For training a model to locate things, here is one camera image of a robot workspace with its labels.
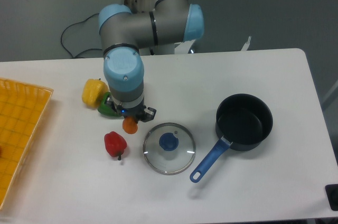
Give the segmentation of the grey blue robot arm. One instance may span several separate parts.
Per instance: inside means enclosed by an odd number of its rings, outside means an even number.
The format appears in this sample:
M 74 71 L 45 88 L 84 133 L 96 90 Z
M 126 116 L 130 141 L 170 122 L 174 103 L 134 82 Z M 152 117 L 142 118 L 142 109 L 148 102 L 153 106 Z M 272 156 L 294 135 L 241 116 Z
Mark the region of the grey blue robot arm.
M 204 34 L 201 7 L 188 0 L 151 0 L 151 8 L 134 13 L 127 5 L 111 4 L 98 15 L 104 55 L 104 76 L 110 89 L 107 106 L 137 122 L 154 119 L 144 104 L 144 65 L 140 50 L 197 40 Z

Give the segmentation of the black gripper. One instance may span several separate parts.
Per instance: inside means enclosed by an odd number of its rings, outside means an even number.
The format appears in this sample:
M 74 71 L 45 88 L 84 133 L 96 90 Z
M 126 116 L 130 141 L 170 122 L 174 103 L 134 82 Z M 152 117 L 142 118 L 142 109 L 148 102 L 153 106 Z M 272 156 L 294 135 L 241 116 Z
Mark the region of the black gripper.
M 133 101 L 123 102 L 114 97 L 107 96 L 105 106 L 112 112 L 116 112 L 126 117 L 133 117 L 136 122 L 150 122 L 155 118 L 157 110 L 147 107 L 144 103 L 144 97 L 139 97 Z

